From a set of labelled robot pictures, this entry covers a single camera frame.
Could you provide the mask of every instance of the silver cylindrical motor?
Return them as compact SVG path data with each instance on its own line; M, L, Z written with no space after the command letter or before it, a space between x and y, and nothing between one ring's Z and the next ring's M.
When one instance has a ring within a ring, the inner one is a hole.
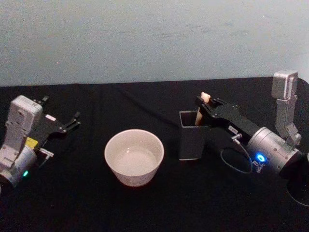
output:
M12 167L0 170L0 175L8 180L13 187L16 187L24 173L33 165L36 159L35 152L28 146L25 146Z
M273 171L279 173L291 157L298 152L266 127L259 129L247 144L247 150L262 156Z

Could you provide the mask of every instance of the yellow sticker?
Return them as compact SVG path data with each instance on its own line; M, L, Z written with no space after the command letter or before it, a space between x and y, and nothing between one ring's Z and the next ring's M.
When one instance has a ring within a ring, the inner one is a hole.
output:
M30 137L27 138L26 140L26 145L32 149L38 144L38 141L31 139Z

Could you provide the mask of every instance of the black tablecloth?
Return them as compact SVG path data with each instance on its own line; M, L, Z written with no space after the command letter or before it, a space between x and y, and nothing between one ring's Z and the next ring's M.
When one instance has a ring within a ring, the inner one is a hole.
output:
M285 181L262 180L228 168L217 155L178 161L179 111L196 110L205 91L259 126L275 130L272 78L102 85L1 87L0 141L10 101L49 95L45 112L61 122L81 112L80 128L47 149L55 157L0 199L1 231L308 231L309 209L294 202ZM309 85L298 81L295 124L299 149L309 151ZM103 150L116 133L144 129L157 135L165 157L141 188L122 185Z

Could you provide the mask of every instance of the blue led light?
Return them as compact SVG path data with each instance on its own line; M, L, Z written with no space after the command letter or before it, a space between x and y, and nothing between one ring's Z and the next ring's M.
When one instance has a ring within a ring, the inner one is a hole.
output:
M265 162L265 161L266 161L265 157L264 157L261 153L257 153L257 154L256 154L256 158L257 158L260 162Z

